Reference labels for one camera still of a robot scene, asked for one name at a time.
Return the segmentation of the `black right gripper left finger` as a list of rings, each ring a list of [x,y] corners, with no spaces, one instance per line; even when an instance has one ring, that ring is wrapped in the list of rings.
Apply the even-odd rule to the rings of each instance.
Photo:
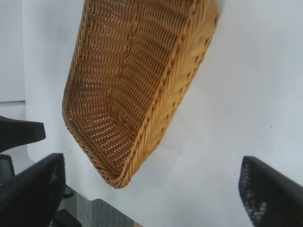
[[[47,227],[66,187],[62,153],[53,153],[0,186],[2,227]]]

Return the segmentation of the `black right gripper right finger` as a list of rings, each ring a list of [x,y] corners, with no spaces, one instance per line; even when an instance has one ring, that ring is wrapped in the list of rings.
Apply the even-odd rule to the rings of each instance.
[[[238,190],[255,227],[301,227],[303,187],[253,156],[244,156]]]

